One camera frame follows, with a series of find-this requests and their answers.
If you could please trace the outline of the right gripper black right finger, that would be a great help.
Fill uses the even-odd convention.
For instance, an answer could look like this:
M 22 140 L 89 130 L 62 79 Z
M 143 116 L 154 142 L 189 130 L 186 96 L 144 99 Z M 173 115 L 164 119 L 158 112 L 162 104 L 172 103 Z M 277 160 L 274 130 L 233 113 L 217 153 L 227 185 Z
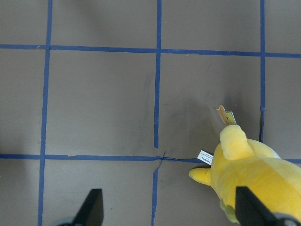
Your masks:
M 241 226 L 274 226 L 277 220 L 247 186 L 236 188 L 235 215 Z

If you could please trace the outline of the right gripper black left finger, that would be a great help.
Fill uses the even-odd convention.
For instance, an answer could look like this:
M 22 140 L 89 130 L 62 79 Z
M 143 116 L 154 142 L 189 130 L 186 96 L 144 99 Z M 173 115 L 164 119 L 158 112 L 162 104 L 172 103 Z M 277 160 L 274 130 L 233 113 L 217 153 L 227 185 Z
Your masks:
M 104 220 L 103 191 L 91 189 L 72 221 L 73 226 L 101 226 Z

